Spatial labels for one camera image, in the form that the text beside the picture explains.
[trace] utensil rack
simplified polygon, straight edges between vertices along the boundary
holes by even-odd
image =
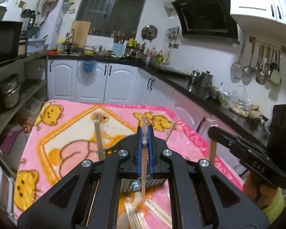
[[[284,53],[284,54],[286,55],[286,46],[281,45],[281,47],[278,47],[278,46],[275,46],[275,45],[271,45],[271,44],[268,44],[268,43],[265,43],[265,42],[256,40],[255,37],[250,36],[250,37],[249,37],[249,42],[250,42],[250,43],[253,43],[254,41],[255,41],[255,42],[259,42],[259,43],[261,43],[261,44],[264,44],[264,45],[266,45],[266,46],[270,46],[270,47],[272,47],[272,48],[281,50],[281,53]]]

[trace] black range hood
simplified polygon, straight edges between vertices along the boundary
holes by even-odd
[[[231,0],[175,0],[182,35],[240,44],[237,24],[230,16]]]

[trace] window pane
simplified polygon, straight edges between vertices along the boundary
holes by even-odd
[[[143,2],[116,0],[110,17],[108,31],[122,31],[130,34],[137,30]]]
[[[83,0],[78,15],[80,21],[90,21],[91,28],[97,30],[104,27],[112,0]]]

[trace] window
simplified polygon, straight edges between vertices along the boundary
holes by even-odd
[[[94,35],[121,31],[130,36],[137,30],[143,5],[144,0],[83,0],[76,19],[90,21]]]

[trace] wooden cutting board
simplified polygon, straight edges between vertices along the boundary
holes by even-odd
[[[74,21],[72,23],[72,29],[74,29],[74,47],[78,44],[79,48],[83,48],[86,45],[88,33],[91,22]]]

